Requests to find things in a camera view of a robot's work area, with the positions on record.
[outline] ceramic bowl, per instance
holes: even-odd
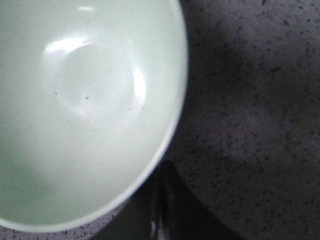
[[[177,0],[0,1],[0,225],[74,228],[162,157],[186,88]]]

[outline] countertop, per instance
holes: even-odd
[[[183,0],[189,82],[164,156],[247,240],[320,239],[320,3]],[[77,229],[0,239],[89,239]]]

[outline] bowl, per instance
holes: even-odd
[[[125,201],[186,89],[177,0],[0,2],[0,225],[55,232]]]

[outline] speckled granite countertop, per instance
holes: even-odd
[[[320,2],[184,0],[189,88],[165,159],[248,240],[320,239]],[[89,239],[0,228],[0,239]]]

